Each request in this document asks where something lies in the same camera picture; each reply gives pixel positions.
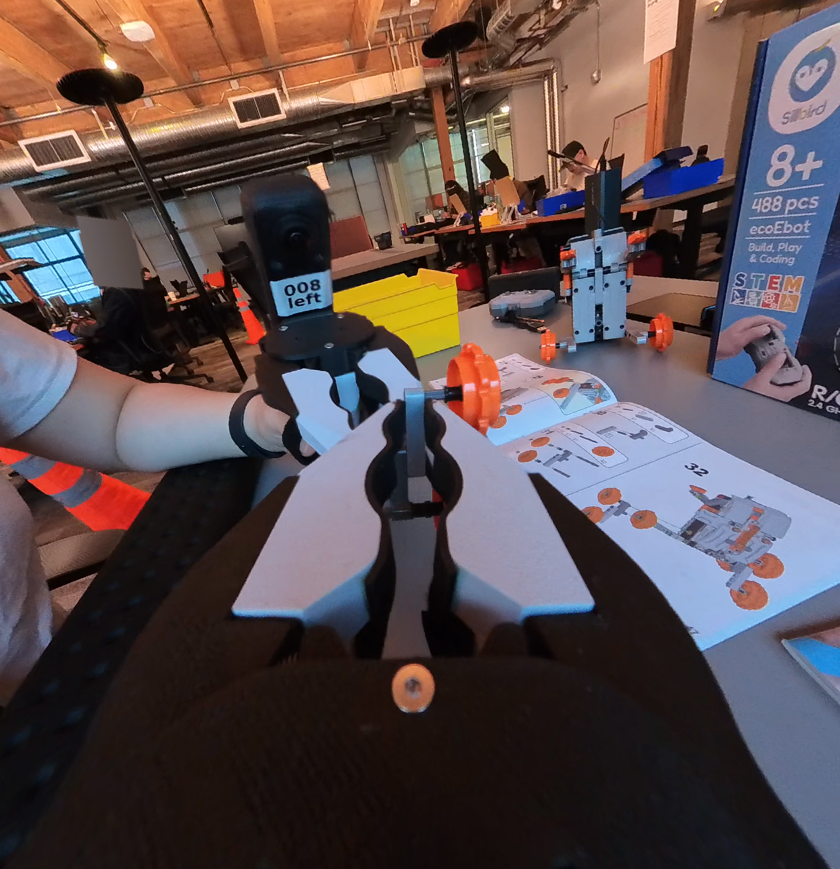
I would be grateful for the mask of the silver ventilation duct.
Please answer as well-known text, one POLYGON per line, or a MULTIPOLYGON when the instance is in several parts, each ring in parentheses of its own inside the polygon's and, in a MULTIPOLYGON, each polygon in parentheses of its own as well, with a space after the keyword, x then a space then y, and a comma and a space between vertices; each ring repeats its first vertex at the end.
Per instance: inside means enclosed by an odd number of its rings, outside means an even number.
MULTIPOLYGON (((226 99, 219 105, 197 112, 179 114, 148 124, 129 125, 128 129, 140 154, 150 156, 227 141, 247 132, 285 128, 376 106, 399 107, 409 98, 446 84, 451 84, 448 65, 411 67, 363 76, 333 87, 291 91, 288 94, 280 91, 287 118, 273 124, 239 129, 226 99)), ((38 172, 26 159, 20 146, 16 146, 0 153, 0 186, 37 178, 56 169, 89 169, 94 165, 116 165, 130 160, 129 152, 116 129, 106 132, 92 130, 78 133, 78 136, 91 154, 91 162, 38 172)))

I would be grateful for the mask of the blue manual booklet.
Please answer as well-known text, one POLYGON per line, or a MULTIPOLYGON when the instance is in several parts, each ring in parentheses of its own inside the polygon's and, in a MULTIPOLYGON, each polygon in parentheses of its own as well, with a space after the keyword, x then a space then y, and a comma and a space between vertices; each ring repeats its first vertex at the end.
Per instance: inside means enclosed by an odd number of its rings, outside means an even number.
POLYGON ((785 638, 782 645, 840 706, 840 625, 785 638))

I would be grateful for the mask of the person's grey shirt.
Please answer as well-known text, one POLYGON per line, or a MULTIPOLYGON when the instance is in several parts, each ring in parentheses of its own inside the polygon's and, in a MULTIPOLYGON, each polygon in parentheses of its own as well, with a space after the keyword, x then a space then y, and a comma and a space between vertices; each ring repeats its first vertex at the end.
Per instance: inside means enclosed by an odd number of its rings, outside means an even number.
MULTIPOLYGON (((76 370, 71 349, 0 309, 0 447, 57 407, 76 370)), ((49 645, 53 628, 33 516, 0 470, 0 706, 49 645)))

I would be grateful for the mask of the person's left hand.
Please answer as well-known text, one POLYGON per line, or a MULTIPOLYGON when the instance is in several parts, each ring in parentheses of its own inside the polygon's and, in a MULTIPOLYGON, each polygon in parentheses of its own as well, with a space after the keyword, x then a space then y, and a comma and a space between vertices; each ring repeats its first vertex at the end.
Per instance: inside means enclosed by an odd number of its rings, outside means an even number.
POLYGON ((262 395, 255 393, 246 402, 242 414, 243 432, 254 450, 275 457, 277 454, 291 453, 301 459, 310 459, 316 455, 316 450, 302 438, 288 445, 284 440, 285 432, 290 436, 297 433, 291 424, 293 420, 284 412, 270 407, 262 395))

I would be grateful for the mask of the yellow plastic bin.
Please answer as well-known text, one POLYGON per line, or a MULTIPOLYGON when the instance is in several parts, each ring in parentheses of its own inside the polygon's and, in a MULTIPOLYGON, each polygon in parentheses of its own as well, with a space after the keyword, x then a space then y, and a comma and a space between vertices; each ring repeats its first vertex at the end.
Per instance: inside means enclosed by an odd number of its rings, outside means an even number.
POLYGON ((418 269, 341 290, 336 312, 365 316, 407 343, 416 359, 461 345, 458 278, 448 271, 418 269))

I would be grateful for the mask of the black case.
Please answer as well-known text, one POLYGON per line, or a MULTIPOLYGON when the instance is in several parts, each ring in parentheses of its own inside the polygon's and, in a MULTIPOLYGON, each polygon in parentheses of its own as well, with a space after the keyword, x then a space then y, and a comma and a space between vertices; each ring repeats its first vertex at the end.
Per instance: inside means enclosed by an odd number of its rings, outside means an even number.
POLYGON ((562 272, 559 267, 543 267, 492 276, 489 279, 490 300, 507 292, 547 289, 561 298, 562 272))

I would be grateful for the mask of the white air vent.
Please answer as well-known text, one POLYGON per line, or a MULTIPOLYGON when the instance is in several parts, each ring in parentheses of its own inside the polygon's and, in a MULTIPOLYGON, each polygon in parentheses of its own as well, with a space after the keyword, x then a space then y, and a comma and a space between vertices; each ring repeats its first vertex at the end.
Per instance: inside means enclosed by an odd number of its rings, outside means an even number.
POLYGON ((230 96, 228 103, 239 129, 273 124, 287 118, 282 95, 278 89, 230 96))
POLYGON ((21 139, 19 146, 38 172, 91 162, 91 154, 73 130, 21 139))

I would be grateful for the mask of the black wristband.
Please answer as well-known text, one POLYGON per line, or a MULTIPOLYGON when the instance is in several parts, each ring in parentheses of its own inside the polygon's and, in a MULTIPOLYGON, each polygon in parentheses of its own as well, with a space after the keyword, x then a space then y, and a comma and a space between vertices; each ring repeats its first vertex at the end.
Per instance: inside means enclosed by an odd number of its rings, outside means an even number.
POLYGON ((256 441, 252 440, 245 427, 244 417, 246 409, 253 399, 260 396, 261 394, 258 388, 248 390, 238 395, 230 408, 228 419, 230 438, 240 451, 250 458, 277 459, 285 455, 286 450, 284 448, 276 449, 274 451, 264 449, 258 445, 256 441))

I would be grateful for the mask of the orange traffic cone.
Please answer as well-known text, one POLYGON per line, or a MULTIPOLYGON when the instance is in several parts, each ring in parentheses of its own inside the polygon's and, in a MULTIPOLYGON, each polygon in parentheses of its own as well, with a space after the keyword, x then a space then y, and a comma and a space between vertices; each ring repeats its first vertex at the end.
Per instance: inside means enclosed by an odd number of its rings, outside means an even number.
POLYGON ((265 329, 252 311, 250 297, 240 287, 233 288, 239 312, 247 333, 247 344, 258 345, 264 338, 265 329))
POLYGON ((90 530, 126 531, 151 495, 100 472, 0 447, 0 461, 90 530))

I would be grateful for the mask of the grey battery motor block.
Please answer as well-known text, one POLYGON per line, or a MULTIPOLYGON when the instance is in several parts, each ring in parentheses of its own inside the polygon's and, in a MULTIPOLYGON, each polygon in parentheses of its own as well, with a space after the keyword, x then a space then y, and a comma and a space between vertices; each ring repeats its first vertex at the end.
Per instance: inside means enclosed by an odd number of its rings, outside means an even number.
POLYGON ((529 320, 542 320, 556 306, 556 293, 547 288, 510 290, 491 298, 491 315, 502 320, 516 317, 529 320))

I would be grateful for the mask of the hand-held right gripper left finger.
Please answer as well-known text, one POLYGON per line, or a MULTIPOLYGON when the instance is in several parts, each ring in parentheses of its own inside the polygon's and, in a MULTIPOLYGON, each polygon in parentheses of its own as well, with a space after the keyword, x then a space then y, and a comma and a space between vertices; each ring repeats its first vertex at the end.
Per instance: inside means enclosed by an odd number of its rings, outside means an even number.
POLYGON ((396 589, 385 507, 401 439, 397 401, 296 477, 232 614, 332 628, 357 657, 382 657, 396 589))

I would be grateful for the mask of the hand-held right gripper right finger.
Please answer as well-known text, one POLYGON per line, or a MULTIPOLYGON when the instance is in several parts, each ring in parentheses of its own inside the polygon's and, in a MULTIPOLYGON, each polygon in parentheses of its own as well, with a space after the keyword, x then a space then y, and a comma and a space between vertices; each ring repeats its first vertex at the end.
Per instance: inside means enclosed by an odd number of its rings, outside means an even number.
POLYGON ((441 502, 427 598, 432 655, 472 655, 502 624, 595 602, 530 476, 441 401, 427 404, 441 502))

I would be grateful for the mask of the white wall paper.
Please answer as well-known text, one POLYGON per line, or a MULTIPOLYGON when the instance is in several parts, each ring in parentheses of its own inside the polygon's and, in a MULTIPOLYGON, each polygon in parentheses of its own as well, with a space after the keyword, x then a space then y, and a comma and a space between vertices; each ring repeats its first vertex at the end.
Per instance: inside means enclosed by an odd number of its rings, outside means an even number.
POLYGON ((644 11, 643 62, 675 49, 679 1, 646 0, 644 11))

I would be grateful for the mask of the black pole stand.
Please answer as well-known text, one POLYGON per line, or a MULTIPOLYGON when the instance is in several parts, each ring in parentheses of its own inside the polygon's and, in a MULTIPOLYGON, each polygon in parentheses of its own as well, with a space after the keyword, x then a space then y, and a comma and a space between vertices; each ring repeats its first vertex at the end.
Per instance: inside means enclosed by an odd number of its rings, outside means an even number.
POLYGON ((109 71, 102 68, 89 68, 70 71, 57 81, 57 91, 65 99, 81 106, 106 107, 116 125, 120 137, 126 146, 129 155, 136 167, 148 194, 157 219, 167 235, 174 252, 176 253, 187 276, 197 290, 199 300, 202 302, 204 313, 208 318, 210 327, 222 342, 233 367, 236 369, 240 381, 245 384, 248 375, 240 362, 239 356, 233 347, 222 322, 215 314, 212 302, 208 298, 204 282, 197 273, 191 257, 184 245, 178 230, 165 208, 160 193, 155 187, 152 176, 146 167, 138 147, 133 141, 132 134, 125 123, 119 110, 119 105, 132 103, 141 98, 144 93, 143 81, 132 73, 109 71))
POLYGON ((482 279, 482 295, 484 301, 490 300, 489 257, 482 238, 480 223, 480 207, 477 200, 477 184, 473 174, 473 161, 469 148, 468 130, 465 122, 461 75, 459 72, 458 55, 478 38, 479 28, 473 21, 459 21, 441 27, 428 36, 422 45, 426 58, 449 60, 452 90, 456 100, 458 129, 463 151, 466 176, 468 181, 469 214, 473 227, 473 247, 482 279))

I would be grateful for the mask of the orange toy wheel axle assembly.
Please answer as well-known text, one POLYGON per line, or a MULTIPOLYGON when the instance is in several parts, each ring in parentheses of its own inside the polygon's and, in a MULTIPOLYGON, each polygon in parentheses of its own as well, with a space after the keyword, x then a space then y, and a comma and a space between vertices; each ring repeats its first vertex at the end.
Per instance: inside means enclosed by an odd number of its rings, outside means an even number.
POLYGON ((386 509, 391 520, 432 518, 437 522, 443 512, 444 502, 436 491, 424 502, 410 501, 408 491, 410 482, 426 473, 425 410, 431 402, 450 406, 472 429, 486 436, 501 410, 501 381, 495 360, 479 345, 466 343, 450 360, 443 387, 404 390, 404 449, 396 455, 400 474, 386 509))

